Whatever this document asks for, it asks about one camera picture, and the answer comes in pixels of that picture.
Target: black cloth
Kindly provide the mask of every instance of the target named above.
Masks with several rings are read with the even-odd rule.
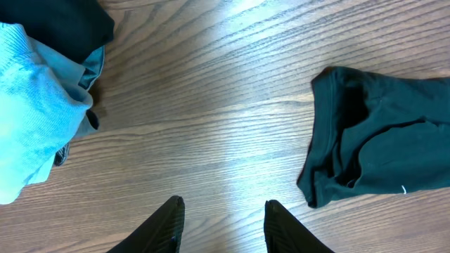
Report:
[[[95,0],[4,0],[0,22],[23,25],[28,36],[76,63],[113,40],[114,20]]]
[[[328,67],[312,81],[314,130],[298,186],[310,207],[450,186],[450,79]]]

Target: light blue towel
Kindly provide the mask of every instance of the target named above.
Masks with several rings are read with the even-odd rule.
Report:
[[[71,84],[78,72],[64,79],[51,67],[22,25],[0,23],[0,204],[14,201],[27,184],[46,179],[49,171],[39,170],[51,168],[49,161],[92,106],[87,91]]]

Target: dark teal fabric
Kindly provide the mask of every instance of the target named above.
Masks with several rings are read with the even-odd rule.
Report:
[[[328,67],[312,81],[314,130],[297,182],[308,205],[450,186],[450,79]]]

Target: wooden surface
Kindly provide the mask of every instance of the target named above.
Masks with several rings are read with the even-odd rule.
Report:
[[[101,132],[0,207],[0,252],[105,252],[171,195],[181,252],[265,252],[277,199],[336,252],[450,252],[450,190],[310,209],[295,182],[325,66],[450,75],[450,1],[105,0]]]

